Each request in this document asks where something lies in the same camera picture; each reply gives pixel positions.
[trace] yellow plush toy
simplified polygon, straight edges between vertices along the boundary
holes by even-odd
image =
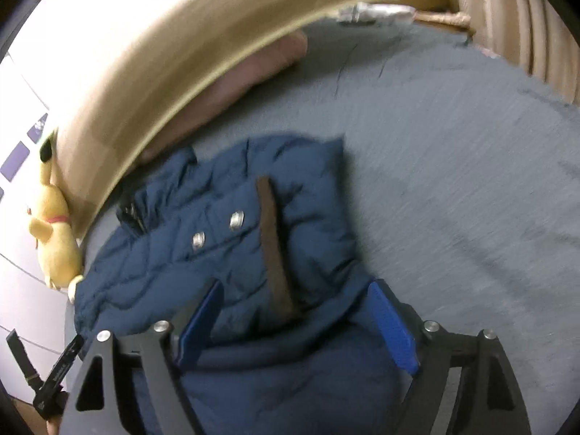
[[[74,302],[76,285],[83,279],[82,257],[70,225],[69,207],[58,187],[50,183],[52,146],[50,138],[40,149],[40,191],[30,211],[28,231],[38,241],[38,261],[46,286],[68,287]]]

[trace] metal screw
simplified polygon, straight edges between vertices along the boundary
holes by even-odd
[[[244,223],[244,211],[236,211],[231,215],[230,229],[235,231],[236,229],[242,227],[243,223]]]
[[[158,321],[153,324],[153,330],[156,332],[164,332],[169,328],[169,322],[167,321]]]
[[[197,232],[191,239],[191,246],[194,250],[201,249],[205,244],[205,234],[203,232]]]
[[[425,321],[423,326],[428,332],[437,332],[441,328],[441,326],[435,321]]]
[[[111,332],[109,332],[109,331],[100,331],[97,334],[98,341],[107,341],[110,338],[111,338]]]
[[[495,340],[498,337],[497,334],[491,329],[484,329],[483,336],[488,340]]]

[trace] folded blue garment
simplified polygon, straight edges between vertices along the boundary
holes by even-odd
[[[202,163],[175,152],[122,201],[77,287],[77,332],[142,332],[216,278],[224,308],[181,379],[208,435],[389,433],[398,372],[368,310],[342,173],[342,140],[263,137]]]

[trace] brown leather strap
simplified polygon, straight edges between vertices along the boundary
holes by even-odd
[[[290,283],[284,271],[278,237],[278,210],[270,179],[259,177],[256,189],[260,200],[260,242],[272,304],[280,317],[294,319],[300,315],[300,311],[292,301]]]

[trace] purple sticker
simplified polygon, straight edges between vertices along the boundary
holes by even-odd
[[[28,154],[30,154],[30,150],[22,142],[19,142],[0,167],[0,173],[8,181],[12,181],[28,157]]]
[[[34,126],[30,128],[30,131],[28,131],[28,137],[30,137],[30,140],[35,144],[37,144],[42,137],[42,131],[44,131],[44,125],[46,124],[47,118],[48,113],[44,113],[42,117],[34,123]]]

